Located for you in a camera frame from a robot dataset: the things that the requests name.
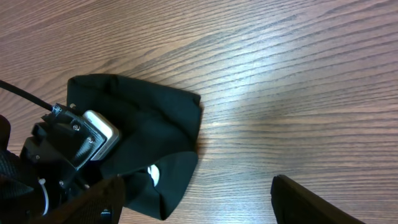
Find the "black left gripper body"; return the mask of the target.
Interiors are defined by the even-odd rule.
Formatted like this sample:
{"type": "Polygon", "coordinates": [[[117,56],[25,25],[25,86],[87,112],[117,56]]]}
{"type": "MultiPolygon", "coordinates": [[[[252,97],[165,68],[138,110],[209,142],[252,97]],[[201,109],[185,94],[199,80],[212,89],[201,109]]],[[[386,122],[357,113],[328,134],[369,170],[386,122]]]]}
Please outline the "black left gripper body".
{"type": "Polygon", "coordinates": [[[83,117],[85,112],[60,104],[50,106],[49,110],[42,122],[34,125],[21,152],[21,159],[38,175],[44,215],[68,200],[71,189],[78,184],[80,169],[91,161],[104,141],[83,117]]]}

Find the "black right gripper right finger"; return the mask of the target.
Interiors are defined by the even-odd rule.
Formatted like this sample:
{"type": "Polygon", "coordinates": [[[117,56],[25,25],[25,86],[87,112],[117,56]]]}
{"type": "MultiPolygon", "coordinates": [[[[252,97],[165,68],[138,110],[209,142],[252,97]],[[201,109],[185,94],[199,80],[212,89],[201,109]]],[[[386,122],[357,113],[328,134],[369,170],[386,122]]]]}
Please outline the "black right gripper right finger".
{"type": "Polygon", "coordinates": [[[363,224],[286,175],[273,178],[271,204],[278,224],[363,224]]]}

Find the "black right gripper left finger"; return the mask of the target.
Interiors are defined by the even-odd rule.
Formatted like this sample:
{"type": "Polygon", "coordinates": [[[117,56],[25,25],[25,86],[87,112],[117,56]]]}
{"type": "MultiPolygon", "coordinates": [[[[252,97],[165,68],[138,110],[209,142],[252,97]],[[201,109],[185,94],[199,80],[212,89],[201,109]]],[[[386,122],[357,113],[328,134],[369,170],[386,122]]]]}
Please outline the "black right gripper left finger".
{"type": "Polygon", "coordinates": [[[48,215],[33,218],[30,224],[118,224],[125,200],[121,177],[102,180],[77,198],[48,215]]]}

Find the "black t-shirt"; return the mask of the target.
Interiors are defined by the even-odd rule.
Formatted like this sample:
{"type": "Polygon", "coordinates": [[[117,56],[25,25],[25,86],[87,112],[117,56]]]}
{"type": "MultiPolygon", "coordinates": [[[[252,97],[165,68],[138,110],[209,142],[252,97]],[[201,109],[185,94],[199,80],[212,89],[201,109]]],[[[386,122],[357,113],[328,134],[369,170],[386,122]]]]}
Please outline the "black t-shirt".
{"type": "Polygon", "coordinates": [[[121,133],[88,180],[124,179],[125,207],[165,220],[177,208],[198,164],[200,96],[120,75],[69,79],[67,103],[102,114],[121,133]]]}

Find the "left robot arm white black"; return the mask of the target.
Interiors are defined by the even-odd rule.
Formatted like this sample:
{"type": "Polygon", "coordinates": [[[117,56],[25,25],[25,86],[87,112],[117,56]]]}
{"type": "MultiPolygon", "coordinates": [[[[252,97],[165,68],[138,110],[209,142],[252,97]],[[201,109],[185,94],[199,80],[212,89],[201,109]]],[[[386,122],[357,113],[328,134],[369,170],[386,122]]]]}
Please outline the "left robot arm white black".
{"type": "Polygon", "coordinates": [[[119,179],[90,183],[81,174],[106,140],[86,118],[55,105],[35,124],[19,155],[7,150],[1,118],[1,223],[118,223],[119,179]]]}

